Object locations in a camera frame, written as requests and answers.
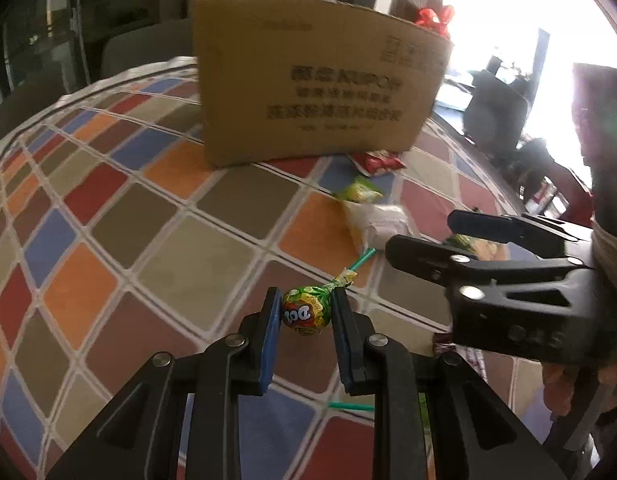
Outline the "green red lollipop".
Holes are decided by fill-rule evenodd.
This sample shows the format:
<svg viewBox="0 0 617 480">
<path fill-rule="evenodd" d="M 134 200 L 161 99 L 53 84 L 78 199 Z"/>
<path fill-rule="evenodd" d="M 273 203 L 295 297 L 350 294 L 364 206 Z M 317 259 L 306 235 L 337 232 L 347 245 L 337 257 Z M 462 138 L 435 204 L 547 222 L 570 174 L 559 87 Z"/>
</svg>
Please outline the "green red lollipop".
<svg viewBox="0 0 617 480">
<path fill-rule="evenodd" d="M 351 266 L 328 283 L 288 290 L 281 305 L 284 325 L 302 336 L 313 336 L 325 330 L 333 315 L 333 294 L 336 290 L 350 287 L 359 274 L 359 269 L 371 260 L 376 252 L 376 248 L 368 248 Z"/>
</svg>

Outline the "maroon striped snack bar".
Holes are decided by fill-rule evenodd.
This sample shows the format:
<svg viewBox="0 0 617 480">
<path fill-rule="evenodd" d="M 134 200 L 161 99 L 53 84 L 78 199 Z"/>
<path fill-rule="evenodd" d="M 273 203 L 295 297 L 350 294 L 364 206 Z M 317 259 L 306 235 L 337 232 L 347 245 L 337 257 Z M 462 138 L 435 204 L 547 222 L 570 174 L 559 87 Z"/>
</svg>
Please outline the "maroon striped snack bar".
<svg viewBox="0 0 617 480">
<path fill-rule="evenodd" d="M 434 356 L 442 356 L 442 354 L 447 352 L 458 353 L 482 379 L 487 379 L 483 352 L 479 349 L 458 346 L 452 340 L 451 333 L 434 333 L 432 336 L 432 351 Z"/>
</svg>

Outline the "red cloth on chair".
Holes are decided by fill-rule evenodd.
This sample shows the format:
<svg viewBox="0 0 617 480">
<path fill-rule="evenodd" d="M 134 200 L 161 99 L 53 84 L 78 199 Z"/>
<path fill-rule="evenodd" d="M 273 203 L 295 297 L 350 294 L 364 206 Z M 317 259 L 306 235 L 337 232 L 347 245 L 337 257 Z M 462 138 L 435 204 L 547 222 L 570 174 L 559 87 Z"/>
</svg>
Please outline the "red cloth on chair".
<svg viewBox="0 0 617 480">
<path fill-rule="evenodd" d="M 528 164 L 525 171 L 523 199 L 529 200 L 537 194 L 543 179 L 548 178 L 568 202 L 568 207 L 560 218 L 590 228 L 594 211 L 591 191 L 570 169 L 555 162 L 548 153 L 545 141 L 533 139 L 525 143 L 520 149 L 520 154 L 525 155 Z"/>
</svg>

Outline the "dark green chips packet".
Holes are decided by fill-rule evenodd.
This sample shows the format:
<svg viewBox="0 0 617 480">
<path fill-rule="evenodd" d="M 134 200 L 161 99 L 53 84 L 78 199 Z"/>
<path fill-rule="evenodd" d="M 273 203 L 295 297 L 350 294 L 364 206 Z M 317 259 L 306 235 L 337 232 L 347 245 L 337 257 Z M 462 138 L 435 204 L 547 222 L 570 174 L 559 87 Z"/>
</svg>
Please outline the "dark green chips packet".
<svg viewBox="0 0 617 480">
<path fill-rule="evenodd" d="M 452 234 L 444 240 L 443 244 L 471 252 L 484 261 L 507 261 L 510 257 L 505 244 L 463 234 Z"/>
</svg>

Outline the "grey foil snack pouch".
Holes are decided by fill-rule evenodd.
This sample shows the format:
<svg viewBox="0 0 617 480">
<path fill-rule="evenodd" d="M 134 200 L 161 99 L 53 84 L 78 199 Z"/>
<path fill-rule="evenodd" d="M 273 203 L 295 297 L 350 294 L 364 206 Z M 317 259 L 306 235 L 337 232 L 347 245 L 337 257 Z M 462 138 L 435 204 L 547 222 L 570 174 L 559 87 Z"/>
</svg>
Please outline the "grey foil snack pouch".
<svg viewBox="0 0 617 480">
<path fill-rule="evenodd" d="M 401 206 L 343 202 L 342 207 L 353 244 L 360 254 L 369 248 L 383 252 L 392 236 L 414 234 Z"/>
</svg>

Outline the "green wrapped candy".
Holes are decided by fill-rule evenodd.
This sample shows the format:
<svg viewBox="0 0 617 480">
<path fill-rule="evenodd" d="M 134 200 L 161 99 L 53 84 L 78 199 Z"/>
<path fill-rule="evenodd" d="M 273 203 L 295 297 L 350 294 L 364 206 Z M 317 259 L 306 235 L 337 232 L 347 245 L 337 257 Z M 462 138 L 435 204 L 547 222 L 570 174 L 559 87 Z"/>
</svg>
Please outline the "green wrapped candy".
<svg viewBox="0 0 617 480">
<path fill-rule="evenodd" d="M 365 177 L 356 177 L 341 191 L 336 192 L 338 200 L 356 204 L 372 204 L 383 197 L 383 193 L 377 185 Z"/>
</svg>

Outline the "red snack packet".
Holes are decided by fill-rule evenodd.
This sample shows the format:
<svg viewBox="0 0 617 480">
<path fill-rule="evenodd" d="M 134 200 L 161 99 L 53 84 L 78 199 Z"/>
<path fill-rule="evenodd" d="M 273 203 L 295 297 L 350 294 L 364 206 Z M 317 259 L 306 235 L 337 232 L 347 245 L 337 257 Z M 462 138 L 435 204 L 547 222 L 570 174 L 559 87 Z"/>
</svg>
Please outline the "red snack packet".
<svg viewBox="0 0 617 480">
<path fill-rule="evenodd" d="M 373 151 L 356 153 L 349 156 L 351 162 L 363 176 L 379 177 L 382 174 L 392 174 L 405 168 L 399 155 L 388 151 Z"/>
</svg>

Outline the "dark chair by window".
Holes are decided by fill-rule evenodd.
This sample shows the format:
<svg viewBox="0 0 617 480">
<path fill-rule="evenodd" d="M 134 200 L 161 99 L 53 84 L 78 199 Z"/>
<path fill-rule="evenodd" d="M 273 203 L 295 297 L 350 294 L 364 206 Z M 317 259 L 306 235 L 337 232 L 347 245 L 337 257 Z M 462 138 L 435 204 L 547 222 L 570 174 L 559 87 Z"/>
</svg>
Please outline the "dark chair by window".
<svg viewBox="0 0 617 480">
<path fill-rule="evenodd" d="M 524 96 L 487 70 L 480 70 L 473 73 L 473 96 L 463 115 L 465 135 L 485 151 L 514 151 L 528 110 Z"/>
</svg>

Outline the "colourful checkered tablecloth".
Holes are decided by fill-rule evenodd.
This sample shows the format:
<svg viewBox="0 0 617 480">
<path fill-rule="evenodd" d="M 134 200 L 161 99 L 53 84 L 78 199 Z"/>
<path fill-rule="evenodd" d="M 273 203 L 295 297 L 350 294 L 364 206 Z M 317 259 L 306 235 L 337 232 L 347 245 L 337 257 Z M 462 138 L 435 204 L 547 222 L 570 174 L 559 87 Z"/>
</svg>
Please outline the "colourful checkered tablecloth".
<svg viewBox="0 0 617 480">
<path fill-rule="evenodd" d="M 353 162 L 214 171 L 197 70 L 176 63 L 66 98 L 3 151 L 0 444 L 24 478 L 45 478 L 153 353 L 202 351 L 258 311 L 269 287 L 329 281 L 357 258 L 335 196 Z M 442 124 L 427 122 L 404 170 L 373 179 L 380 202 L 402 205 L 428 240 L 450 235 L 455 207 L 521 208 Z M 450 324 L 442 290 L 381 255 L 350 294 L 412 352 L 430 354 Z M 283 330 L 269 393 L 240 402 L 243 479 L 371 478 L 373 414 L 329 404 L 373 400 L 340 386 L 330 328 Z"/>
</svg>

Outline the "brown cardboard box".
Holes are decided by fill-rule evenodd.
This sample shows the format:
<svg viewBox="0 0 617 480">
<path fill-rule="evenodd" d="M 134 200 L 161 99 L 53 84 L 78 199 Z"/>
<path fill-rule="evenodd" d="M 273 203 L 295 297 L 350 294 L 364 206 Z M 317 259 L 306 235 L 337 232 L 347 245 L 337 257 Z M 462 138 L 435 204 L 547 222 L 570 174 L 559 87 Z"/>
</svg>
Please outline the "brown cardboard box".
<svg viewBox="0 0 617 480">
<path fill-rule="evenodd" d="M 191 0 L 208 162 L 401 153 L 431 112 L 452 44 L 324 0 Z"/>
</svg>

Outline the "red bow decoration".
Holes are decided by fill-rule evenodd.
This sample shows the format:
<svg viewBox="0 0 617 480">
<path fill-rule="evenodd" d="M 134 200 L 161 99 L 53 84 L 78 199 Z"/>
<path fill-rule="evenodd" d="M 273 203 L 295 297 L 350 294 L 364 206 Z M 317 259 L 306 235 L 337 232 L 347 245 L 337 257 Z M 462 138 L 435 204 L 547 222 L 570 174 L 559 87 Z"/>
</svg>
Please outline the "red bow decoration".
<svg viewBox="0 0 617 480">
<path fill-rule="evenodd" d="M 435 32 L 446 39 L 450 39 L 449 24 L 453 20 L 454 15 L 455 10 L 453 6 L 441 6 L 438 11 L 424 8 L 418 12 L 415 24 L 430 30 L 430 32 Z"/>
</svg>

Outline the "dark grey dining chair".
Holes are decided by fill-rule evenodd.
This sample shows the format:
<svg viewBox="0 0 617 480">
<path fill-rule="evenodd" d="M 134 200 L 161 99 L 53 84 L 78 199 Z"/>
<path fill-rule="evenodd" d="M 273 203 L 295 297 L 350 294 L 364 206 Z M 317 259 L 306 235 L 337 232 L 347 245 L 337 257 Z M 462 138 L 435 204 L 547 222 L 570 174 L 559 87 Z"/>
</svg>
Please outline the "dark grey dining chair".
<svg viewBox="0 0 617 480">
<path fill-rule="evenodd" d="M 66 94 L 62 66 L 50 63 L 25 79 L 0 106 L 0 139 Z"/>
</svg>

